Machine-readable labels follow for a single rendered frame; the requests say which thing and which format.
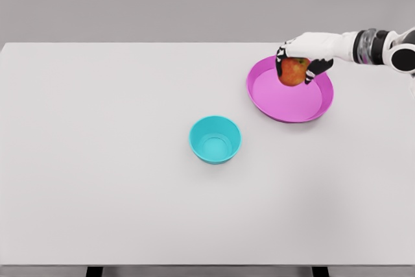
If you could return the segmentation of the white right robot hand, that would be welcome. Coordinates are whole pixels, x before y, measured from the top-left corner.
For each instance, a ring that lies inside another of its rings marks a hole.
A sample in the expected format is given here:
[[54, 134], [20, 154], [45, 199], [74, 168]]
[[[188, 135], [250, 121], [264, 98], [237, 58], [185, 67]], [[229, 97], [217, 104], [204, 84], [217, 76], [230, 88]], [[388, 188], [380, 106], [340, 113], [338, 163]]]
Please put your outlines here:
[[288, 58], [306, 58], [311, 60], [305, 72], [305, 84], [308, 85], [319, 74], [333, 66], [334, 44], [339, 34], [328, 32], [305, 32], [294, 39], [285, 41], [277, 50], [275, 65], [278, 78], [284, 75], [283, 61]]

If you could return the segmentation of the red yellow apple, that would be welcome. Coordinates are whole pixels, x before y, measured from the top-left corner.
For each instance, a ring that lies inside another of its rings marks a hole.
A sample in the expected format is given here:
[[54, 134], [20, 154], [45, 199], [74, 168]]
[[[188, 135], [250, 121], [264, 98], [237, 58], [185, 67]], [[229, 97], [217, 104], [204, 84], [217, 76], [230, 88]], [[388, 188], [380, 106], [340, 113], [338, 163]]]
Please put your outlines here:
[[279, 81], [285, 86], [297, 86], [305, 82], [306, 71], [310, 64], [307, 58], [285, 58], [281, 62], [282, 74]]

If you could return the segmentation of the pink plate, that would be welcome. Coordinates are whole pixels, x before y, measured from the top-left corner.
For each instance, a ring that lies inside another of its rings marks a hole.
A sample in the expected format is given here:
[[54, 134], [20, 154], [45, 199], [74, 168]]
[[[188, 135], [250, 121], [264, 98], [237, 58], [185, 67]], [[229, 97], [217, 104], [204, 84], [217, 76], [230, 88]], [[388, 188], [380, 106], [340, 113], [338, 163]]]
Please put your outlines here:
[[246, 77], [253, 104], [265, 115], [284, 123], [305, 123], [323, 116], [334, 98], [333, 84], [326, 73], [310, 84], [285, 86], [278, 80], [275, 58], [258, 61]]

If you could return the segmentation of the blue bowl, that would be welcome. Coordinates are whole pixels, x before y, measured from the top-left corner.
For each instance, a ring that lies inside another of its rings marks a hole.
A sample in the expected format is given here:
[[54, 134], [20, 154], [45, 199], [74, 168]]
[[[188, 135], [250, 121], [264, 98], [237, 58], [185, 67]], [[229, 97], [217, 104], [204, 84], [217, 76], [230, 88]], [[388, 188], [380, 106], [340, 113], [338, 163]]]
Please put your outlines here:
[[241, 148], [242, 133], [237, 124], [221, 115], [196, 121], [189, 131], [189, 146], [203, 162], [218, 165], [231, 160]]

